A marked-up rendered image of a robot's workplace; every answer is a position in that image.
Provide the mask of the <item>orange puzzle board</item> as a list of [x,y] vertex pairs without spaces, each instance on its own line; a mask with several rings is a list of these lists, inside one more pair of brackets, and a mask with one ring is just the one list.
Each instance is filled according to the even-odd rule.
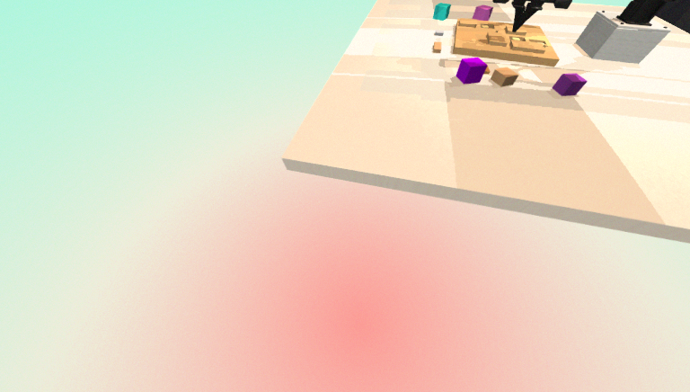
[[[457,19],[453,54],[555,67],[559,58],[540,26]],[[483,25],[489,28],[482,28]],[[520,41],[512,40],[519,38]],[[543,45],[544,44],[544,45]]]

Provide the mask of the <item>teal cube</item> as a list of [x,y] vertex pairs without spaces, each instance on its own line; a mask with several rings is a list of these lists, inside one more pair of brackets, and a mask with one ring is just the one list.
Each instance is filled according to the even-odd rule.
[[432,19],[444,21],[449,15],[449,11],[451,9],[450,6],[451,6],[451,4],[443,4],[443,3],[436,4],[435,12],[433,14]]

